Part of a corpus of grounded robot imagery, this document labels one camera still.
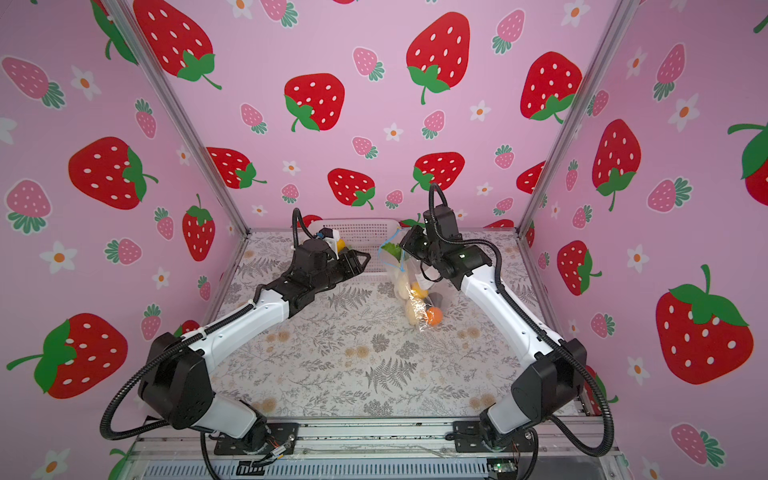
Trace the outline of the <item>white plastic basket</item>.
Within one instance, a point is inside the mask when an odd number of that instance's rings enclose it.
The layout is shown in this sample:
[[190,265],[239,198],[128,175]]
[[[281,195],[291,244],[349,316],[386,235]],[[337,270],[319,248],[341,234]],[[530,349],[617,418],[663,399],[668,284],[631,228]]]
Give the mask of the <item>white plastic basket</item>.
[[337,219],[314,220],[308,227],[311,233],[318,233],[322,228],[331,228],[340,233],[340,238],[350,249],[371,255],[365,271],[351,280],[351,283],[374,284],[388,281],[384,263],[380,260],[379,247],[396,236],[400,227],[395,220],[389,219]]

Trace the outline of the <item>clear zip top bag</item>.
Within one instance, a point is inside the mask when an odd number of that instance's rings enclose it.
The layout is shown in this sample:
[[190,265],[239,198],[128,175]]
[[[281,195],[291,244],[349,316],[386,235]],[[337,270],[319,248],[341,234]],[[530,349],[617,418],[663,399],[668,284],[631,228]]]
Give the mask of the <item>clear zip top bag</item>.
[[406,231],[398,228],[377,251],[394,295],[403,302],[408,324],[426,331],[437,328],[444,320],[445,296],[434,282],[426,279],[422,264],[400,246]]

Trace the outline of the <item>orange toy slice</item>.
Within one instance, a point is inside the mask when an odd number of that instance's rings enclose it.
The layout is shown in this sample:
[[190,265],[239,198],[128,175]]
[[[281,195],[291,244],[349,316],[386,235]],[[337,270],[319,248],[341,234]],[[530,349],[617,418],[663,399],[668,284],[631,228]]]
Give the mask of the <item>orange toy slice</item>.
[[443,321],[443,312],[440,308],[430,307],[426,310],[426,324],[437,326]]

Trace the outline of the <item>beige toy bun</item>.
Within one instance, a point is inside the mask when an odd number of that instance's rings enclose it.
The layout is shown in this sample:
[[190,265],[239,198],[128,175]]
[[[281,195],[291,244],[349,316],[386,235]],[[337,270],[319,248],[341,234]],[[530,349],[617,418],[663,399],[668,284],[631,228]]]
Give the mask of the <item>beige toy bun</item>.
[[413,298],[405,303],[406,318],[412,326],[418,326],[426,319],[426,310],[426,303],[422,299]]

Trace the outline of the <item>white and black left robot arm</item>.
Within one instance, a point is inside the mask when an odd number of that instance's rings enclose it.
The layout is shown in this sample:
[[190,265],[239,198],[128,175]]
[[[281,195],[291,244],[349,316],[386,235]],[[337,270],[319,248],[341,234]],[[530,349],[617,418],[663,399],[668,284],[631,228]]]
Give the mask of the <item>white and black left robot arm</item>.
[[[206,326],[153,341],[147,361],[118,390],[99,424],[101,436],[117,441],[162,427],[191,429],[205,442],[211,433],[233,441],[246,453],[274,442],[259,410],[214,392],[211,375],[229,355],[263,331],[295,316],[320,293],[365,272],[371,256],[343,245],[330,228],[309,232],[298,209],[291,218],[292,260],[277,279],[257,286],[239,309]],[[117,431],[112,421],[131,390],[159,415],[159,420]]]

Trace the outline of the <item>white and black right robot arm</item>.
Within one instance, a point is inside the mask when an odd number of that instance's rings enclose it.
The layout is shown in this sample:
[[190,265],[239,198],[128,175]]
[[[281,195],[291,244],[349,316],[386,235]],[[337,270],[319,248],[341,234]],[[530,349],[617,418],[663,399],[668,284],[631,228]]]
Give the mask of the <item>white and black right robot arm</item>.
[[[429,189],[423,226],[412,228],[400,246],[409,256],[434,268],[439,280],[450,282],[473,301],[520,362],[523,371],[509,395],[479,416],[480,436],[489,449],[503,449],[549,421],[588,456],[602,457],[612,450],[613,416],[596,378],[586,368],[586,348],[577,340],[564,340],[506,287],[500,249],[488,240],[462,237],[454,211],[438,185]],[[585,388],[595,393],[602,413],[602,438],[595,446],[580,440],[556,415]]]

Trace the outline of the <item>floral patterned table mat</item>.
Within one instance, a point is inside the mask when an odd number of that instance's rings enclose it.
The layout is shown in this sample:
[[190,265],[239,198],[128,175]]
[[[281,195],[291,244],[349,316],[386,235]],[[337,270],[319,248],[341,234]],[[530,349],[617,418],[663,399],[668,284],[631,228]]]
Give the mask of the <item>floral patterned table mat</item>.
[[320,294],[215,370],[215,392],[272,417],[472,416],[522,366],[501,331],[448,281],[436,326],[412,324],[388,271]]

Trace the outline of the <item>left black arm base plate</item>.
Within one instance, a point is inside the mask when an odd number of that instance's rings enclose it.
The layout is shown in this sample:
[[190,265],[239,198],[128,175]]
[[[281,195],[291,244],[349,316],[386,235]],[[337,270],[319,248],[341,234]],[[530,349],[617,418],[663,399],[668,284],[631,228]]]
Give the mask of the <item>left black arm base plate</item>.
[[292,455],[296,446],[300,424],[296,422],[269,422],[257,425],[254,433],[244,439],[220,435],[215,444],[217,456],[256,455],[266,456],[282,448],[279,455]]

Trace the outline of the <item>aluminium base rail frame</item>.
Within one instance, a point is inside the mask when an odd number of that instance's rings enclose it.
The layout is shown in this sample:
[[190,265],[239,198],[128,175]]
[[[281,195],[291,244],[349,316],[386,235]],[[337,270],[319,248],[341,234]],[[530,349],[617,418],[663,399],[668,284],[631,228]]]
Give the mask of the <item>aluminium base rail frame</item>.
[[471,417],[279,418],[300,424],[292,455],[201,456],[198,434],[161,429],[141,436],[116,479],[629,479],[618,448],[595,458],[578,451],[552,424],[538,426],[532,453],[458,453],[444,436]]

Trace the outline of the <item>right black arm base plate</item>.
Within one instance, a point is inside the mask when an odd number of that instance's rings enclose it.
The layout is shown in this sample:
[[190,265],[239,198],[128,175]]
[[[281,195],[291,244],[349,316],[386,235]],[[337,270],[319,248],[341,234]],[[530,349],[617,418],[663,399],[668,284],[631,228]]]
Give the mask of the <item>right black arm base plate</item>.
[[444,438],[454,444],[458,453],[532,453],[535,450],[533,434],[530,431],[503,435],[489,442],[483,436],[479,420],[454,421]]

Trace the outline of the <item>right aluminium corner post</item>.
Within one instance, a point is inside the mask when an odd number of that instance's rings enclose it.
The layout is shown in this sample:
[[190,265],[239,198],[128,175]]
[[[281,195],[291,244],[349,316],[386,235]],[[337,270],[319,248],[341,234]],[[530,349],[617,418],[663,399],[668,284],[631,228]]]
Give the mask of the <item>right aluminium corner post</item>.
[[555,137],[549,157],[545,161],[542,174],[540,175],[530,202],[526,207],[520,224],[516,227],[516,233],[519,238],[522,238],[525,235],[530,223],[534,220],[539,206],[542,203],[544,194],[552,183],[561,162],[566,157],[570,144],[575,138],[577,128],[583,121],[588,101],[599,87],[606,70],[610,66],[612,59],[639,8],[639,4],[640,2],[636,0],[622,0],[617,2],[603,36],[597,45],[589,67],[584,73],[583,81],[576,95],[576,99],[569,108],[568,116],[566,117],[560,132]]

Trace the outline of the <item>aluminium corner post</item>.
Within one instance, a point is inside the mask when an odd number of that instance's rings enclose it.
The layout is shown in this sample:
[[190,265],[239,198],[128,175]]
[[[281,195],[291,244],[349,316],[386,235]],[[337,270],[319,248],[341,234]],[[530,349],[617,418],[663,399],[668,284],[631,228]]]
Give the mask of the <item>aluminium corner post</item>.
[[540,175],[530,202],[526,207],[520,224],[516,227],[516,233],[519,238],[522,238],[525,235],[530,223],[534,220],[539,206],[542,203],[544,194],[552,183],[561,162],[566,157],[570,144],[575,138],[577,128],[583,121],[588,101],[599,87],[606,70],[610,66],[612,59],[639,8],[639,4],[640,2],[636,0],[622,0],[617,2],[603,36],[597,45],[589,67],[584,73],[583,81],[576,95],[576,99],[569,108],[568,116],[566,117],[560,132],[555,137],[549,157],[545,161],[542,174]]
[[235,205],[227,187],[219,177],[218,171],[197,134],[193,123],[184,110],[183,104],[167,80],[166,72],[161,68],[151,47],[144,38],[133,15],[131,1],[106,0],[104,4],[113,17],[116,27],[122,34],[129,48],[134,53],[139,66],[163,104],[184,145],[188,148],[198,168],[214,192],[219,204],[227,213],[231,223],[241,237],[247,238],[250,229]]

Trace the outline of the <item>left aluminium corner post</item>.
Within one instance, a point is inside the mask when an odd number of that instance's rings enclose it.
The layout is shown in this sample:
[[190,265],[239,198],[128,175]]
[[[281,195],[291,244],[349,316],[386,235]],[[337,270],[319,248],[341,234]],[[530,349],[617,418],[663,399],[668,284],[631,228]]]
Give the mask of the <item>left aluminium corner post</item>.
[[219,177],[218,171],[197,134],[193,123],[184,110],[183,104],[167,80],[166,72],[161,68],[151,47],[144,38],[133,15],[131,1],[106,0],[104,4],[113,17],[116,27],[122,34],[129,48],[134,53],[139,66],[163,104],[184,145],[188,148],[198,168],[214,192],[219,204],[227,213],[231,223],[241,237],[247,238],[250,229],[235,205],[227,187]]

